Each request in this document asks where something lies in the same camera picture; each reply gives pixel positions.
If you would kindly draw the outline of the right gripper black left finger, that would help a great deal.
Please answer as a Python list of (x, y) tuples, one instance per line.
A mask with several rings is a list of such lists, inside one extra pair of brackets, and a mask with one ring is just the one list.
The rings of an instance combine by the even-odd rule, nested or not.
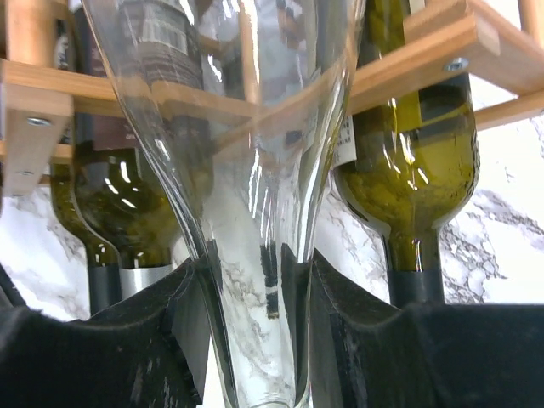
[(210, 329), (198, 263), (89, 320), (1, 309), (3, 407), (196, 407)]

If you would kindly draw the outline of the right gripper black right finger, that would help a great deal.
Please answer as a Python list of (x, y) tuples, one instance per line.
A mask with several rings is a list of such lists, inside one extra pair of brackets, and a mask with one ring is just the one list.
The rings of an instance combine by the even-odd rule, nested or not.
[(412, 304), (397, 309), (319, 253), (288, 284), (310, 279), (309, 381), (316, 407), (540, 407), (543, 308)]

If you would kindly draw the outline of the dark green wine bottle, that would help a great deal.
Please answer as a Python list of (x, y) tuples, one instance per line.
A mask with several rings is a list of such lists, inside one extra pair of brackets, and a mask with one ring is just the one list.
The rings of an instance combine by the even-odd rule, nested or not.
[[(77, 69), (77, 51), (68, 23), (55, 21), (54, 66), (63, 71)], [(72, 148), (73, 124), (68, 125), (60, 144)], [(88, 295), (91, 316), (121, 302), (119, 269), (115, 250), (102, 241), (80, 219), (71, 196), (71, 161), (50, 165), (51, 199), (60, 224), (78, 238), (87, 259)]]
[(443, 302), (439, 232), (479, 176), (468, 75), (347, 116), (332, 175), (349, 209), (382, 237), (391, 304)]

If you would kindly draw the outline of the clear glass bottle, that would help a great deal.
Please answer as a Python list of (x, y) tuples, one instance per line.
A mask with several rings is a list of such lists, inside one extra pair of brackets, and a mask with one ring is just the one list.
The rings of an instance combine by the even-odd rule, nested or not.
[(202, 274), (228, 407), (309, 405), (314, 230), (362, 1), (86, 1)]

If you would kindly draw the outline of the wooden wine rack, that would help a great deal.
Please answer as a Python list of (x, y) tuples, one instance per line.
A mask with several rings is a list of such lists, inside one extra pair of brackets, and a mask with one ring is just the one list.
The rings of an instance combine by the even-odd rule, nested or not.
[[(353, 77), (348, 112), (364, 111), (388, 98), (470, 72), (515, 94), (515, 99), (477, 114), (481, 130), (537, 116), (543, 111), (543, 4), (519, 5), (516, 27), (483, 1), (431, 1), (405, 21), (406, 45), (359, 68)], [(153, 96), (184, 114), (229, 125), (219, 140), (226, 152), (245, 131), (297, 113), (326, 95), (332, 74), (268, 108), (249, 97), (241, 101), (182, 84), (146, 86), (137, 78), (108, 80), (54, 69), (48, 50), (53, 23), (69, 15), (64, 1), (4, 1), (1, 43), (8, 56), (1, 62), (1, 159), (3, 192), (31, 193), (48, 181), (49, 162), (67, 163), (70, 147), (60, 138), (76, 112), (120, 116), (116, 96)]]

